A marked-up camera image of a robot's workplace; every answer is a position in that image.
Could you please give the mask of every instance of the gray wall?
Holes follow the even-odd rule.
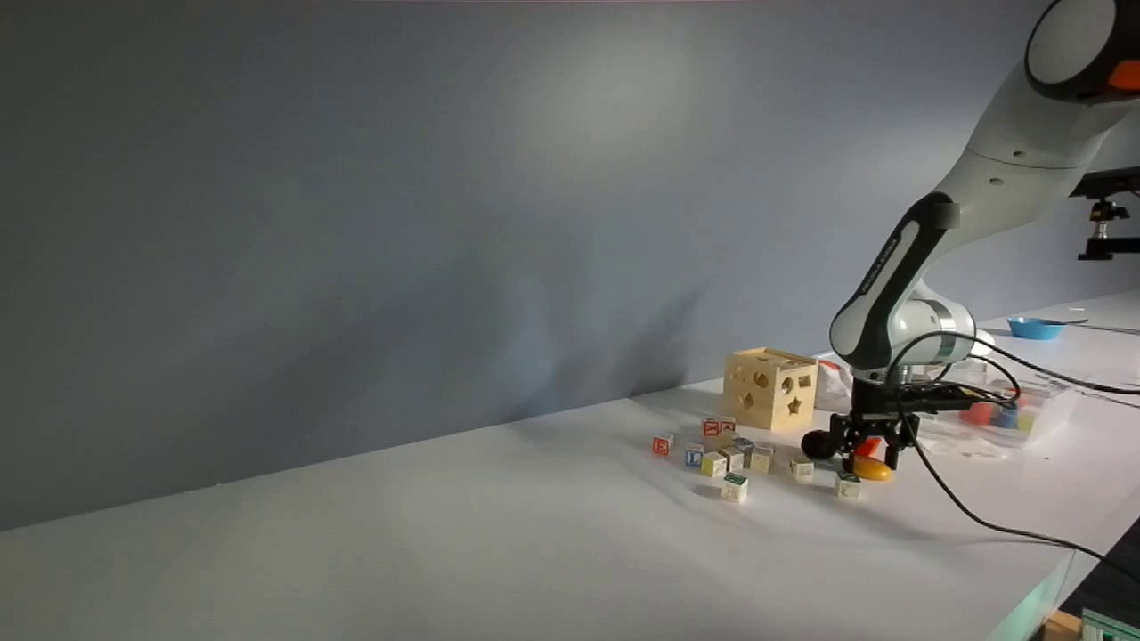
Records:
[[[8,0],[0,528],[828,349],[1041,7]],[[1085,236],[941,275],[1136,283]]]

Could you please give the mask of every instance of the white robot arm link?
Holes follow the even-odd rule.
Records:
[[[1136,96],[1140,0],[1050,3],[950,173],[899,222],[835,318],[829,344],[857,378],[879,384],[927,332],[972,333],[971,310],[924,283],[924,268],[1068,196]],[[956,362],[965,353],[965,342],[924,342],[899,368]]]

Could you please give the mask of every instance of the white tabletop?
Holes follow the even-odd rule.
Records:
[[[1086,306],[1140,318],[1140,294]],[[1140,333],[1006,344],[1140,380]],[[912,451],[709,496],[649,439],[716,384],[619,399],[0,533],[0,638],[1012,638],[1086,574],[972,528]],[[1110,547],[1140,515],[1133,405],[1067,391],[1006,462],[935,457],[990,518]]]

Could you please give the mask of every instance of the red object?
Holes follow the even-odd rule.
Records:
[[[654,439],[649,450],[654,450],[657,457],[671,457],[671,451],[675,451],[675,441],[671,441],[671,439]]]

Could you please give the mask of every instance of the cable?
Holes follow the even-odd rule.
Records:
[[[899,349],[899,357],[887,362],[887,384],[893,388],[899,421],[904,421],[904,413],[902,413],[902,384],[893,384],[899,362],[902,362],[904,353],[912,353],[918,342],[930,342],[930,339],[982,342],[982,339],[961,333],[961,332],[927,332],[927,333],[912,339],[904,349]],[[1030,361],[1022,361],[1022,357],[1017,357],[1017,353],[1009,353],[1009,349],[1001,349],[1001,344],[994,344],[994,342],[982,342],[982,344],[994,349],[994,353],[1001,353],[1006,361],[1017,361],[1017,362],[1022,362],[1022,368],[1030,368],[1030,369],[1037,369],[1037,372],[1048,372],[1048,378],[1057,378],[1057,380],[1068,380],[1068,384],[1079,384],[1079,388],[1113,391],[1113,396],[1140,396],[1140,388],[1115,388],[1115,384],[1079,380],[1079,378],[1048,369],[1048,368],[1041,368],[1041,362],[1030,362]],[[1115,559],[1110,559],[1110,556],[1101,556],[1101,551],[1095,551],[1095,547],[1086,547],[1086,545],[1079,545],[1079,541],[1056,536],[1056,533],[1041,533],[1041,530],[1022,530],[1022,528],[1006,528],[1006,522],[994,522],[994,518],[975,515],[975,514],[950,490],[950,483],[935,471],[935,462],[927,460],[927,450],[918,445],[918,439],[910,439],[910,445],[918,451],[918,460],[924,460],[924,466],[930,471],[935,483],[937,483],[972,522],[979,522],[979,528],[987,528],[987,530],[998,530],[998,533],[1009,533],[1009,536],[1030,536],[1030,541],[1044,541],[1044,545],[1057,545],[1057,547],[1085,551],[1085,556],[1089,556],[1089,559],[1098,559],[1098,562],[1104,562],[1104,567],[1113,567],[1113,568],[1120,568],[1124,577],[1130,577],[1130,581],[1140,584],[1140,574],[1133,574],[1130,567],[1124,567],[1124,562],[1115,562]]]
[[[1006,361],[1012,361],[1012,362],[1018,362],[1018,368],[1026,368],[1026,369],[1037,369],[1037,372],[1044,372],[1044,378],[1056,378],[1056,380],[1067,380],[1067,384],[1077,384],[1077,388],[1089,388],[1089,391],[1104,391],[1104,396],[1140,396],[1140,388],[1115,388],[1115,384],[1101,384],[1101,380],[1068,378],[1068,372],[1062,372],[1062,369],[1048,369],[1048,368],[1041,368],[1041,362],[1035,362],[1035,361],[1022,361],[1022,357],[1017,357],[1017,353],[1009,353],[1009,349],[1001,349],[1001,344],[994,344],[994,342],[982,342],[982,339],[961,333],[961,332],[927,332],[927,333],[912,339],[912,342],[910,342],[904,349],[899,349],[899,357],[891,361],[887,380],[899,378],[902,357],[910,357],[918,342],[930,342],[930,339],[979,342],[979,344],[994,349],[998,357],[1006,357]]]
[[[912,441],[912,450],[918,451],[924,466],[930,471],[935,483],[979,528],[987,530],[998,530],[998,533],[1009,533],[1009,536],[1030,536],[1030,541],[1044,541],[1044,545],[1057,545],[1057,547],[1073,547],[1073,551],[1085,551],[1113,568],[1120,568],[1124,577],[1136,581],[1140,584],[1140,574],[1133,574],[1130,567],[1115,562],[1113,556],[1101,556],[1079,541],[1068,541],[1068,536],[1056,536],[1056,533],[1041,533],[1041,530],[1022,530],[1022,528],[1006,528],[1006,522],[994,522],[994,518],[982,518],[975,515],[956,490],[950,483],[935,471],[935,462],[927,460],[927,450],[918,441]]]

